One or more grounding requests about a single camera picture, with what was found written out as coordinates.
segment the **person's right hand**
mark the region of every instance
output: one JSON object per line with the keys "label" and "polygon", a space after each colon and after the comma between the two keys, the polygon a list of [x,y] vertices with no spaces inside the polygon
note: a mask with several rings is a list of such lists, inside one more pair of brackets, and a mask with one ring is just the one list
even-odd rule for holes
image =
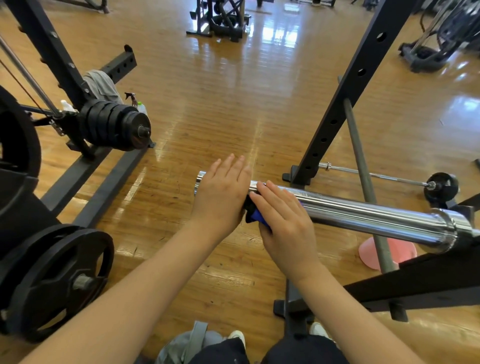
{"label": "person's right hand", "polygon": [[298,199],[271,181],[258,181],[260,194],[250,192],[271,231],[259,223],[264,246],[280,270],[294,284],[316,274],[321,265],[313,224]]}

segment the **white sneaker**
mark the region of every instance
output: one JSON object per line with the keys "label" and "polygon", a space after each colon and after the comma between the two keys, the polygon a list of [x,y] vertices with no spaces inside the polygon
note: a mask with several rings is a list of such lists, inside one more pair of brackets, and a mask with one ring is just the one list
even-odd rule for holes
{"label": "white sneaker", "polygon": [[235,330],[228,336],[227,339],[234,339],[234,338],[239,338],[241,340],[241,342],[243,343],[243,347],[247,348],[245,346],[245,336],[244,336],[243,332],[241,332],[239,330]]}
{"label": "white sneaker", "polygon": [[330,336],[328,336],[327,332],[325,331],[324,327],[320,325],[318,322],[314,322],[312,326],[310,326],[309,330],[310,335],[318,335],[318,336],[324,336],[327,339],[330,339]]}

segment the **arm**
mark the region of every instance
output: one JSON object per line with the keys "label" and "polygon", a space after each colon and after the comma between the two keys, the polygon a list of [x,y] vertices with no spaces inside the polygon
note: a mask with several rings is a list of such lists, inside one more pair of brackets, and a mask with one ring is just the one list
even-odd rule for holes
{"label": "arm", "polygon": [[313,224],[296,197],[270,181],[250,198],[272,229],[260,233],[272,259],[301,292],[351,364],[422,364],[423,361],[373,317],[318,260]]}
{"label": "arm", "polygon": [[252,173],[243,156],[232,165],[233,159],[212,165],[179,232],[22,364],[132,364],[178,292],[240,222]]}

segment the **black pants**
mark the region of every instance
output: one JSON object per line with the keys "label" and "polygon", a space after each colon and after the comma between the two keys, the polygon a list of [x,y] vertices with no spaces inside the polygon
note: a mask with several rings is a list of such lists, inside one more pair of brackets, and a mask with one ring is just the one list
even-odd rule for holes
{"label": "black pants", "polygon": [[[210,345],[190,364],[250,364],[239,338]],[[285,336],[265,355],[262,364],[348,364],[330,339],[318,335]]]}

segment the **wooden floor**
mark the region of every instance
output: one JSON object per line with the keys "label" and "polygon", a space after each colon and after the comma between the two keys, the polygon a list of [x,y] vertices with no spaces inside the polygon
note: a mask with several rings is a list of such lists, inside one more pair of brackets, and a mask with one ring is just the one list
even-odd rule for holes
{"label": "wooden floor", "polygon": [[[248,36],[228,39],[185,36],[194,0],[111,1],[111,14],[42,1],[48,16],[82,71],[99,68],[130,44],[138,61],[119,84],[148,109],[156,147],[134,170],[98,228],[111,234],[116,257],[110,285],[158,250],[188,218],[200,170],[227,153],[245,154],[254,179],[281,182],[298,163],[370,21],[360,1],[338,0],[334,9],[284,2],[265,3],[252,15]],[[408,71],[397,55],[403,41],[420,34],[412,16],[355,107],[371,171],[426,180],[445,171],[458,176],[459,199],[480,192],[480,60],[458,54],[434,74]],[[60,105],[66,98],[7,9],[0,9],[0,33],[37,81]],[[20,102],[30,103],[4,69],[0,83]],[[38,129],[43,163],[41,196],[77,158],[49,127]],[[61,215],[70,222],[99,186],[120,152],[112,153]],[[323,161],[354,168],[347,127]],[[427,210],[422,190],[374,181],[379,203]],[[362,199],[356,175],[318,172],[309,190]],[[316,226],[321,261],[342,284],[376,272],[360,261],[357,248],[368,235]],[[245,333],[250,360],[259,361],[283,335],[272,303],[284,295],[284,277],[262,246],[255,224],[242,225],[199,268],[162,317],[144,353],[155,357],[194,320],[228,335]],[[410,322],[376,314],[428,363],[480,362],[480,309],[458,307],[409,312]],[[2,363],[16,363],[31,346],[0,339]]]}

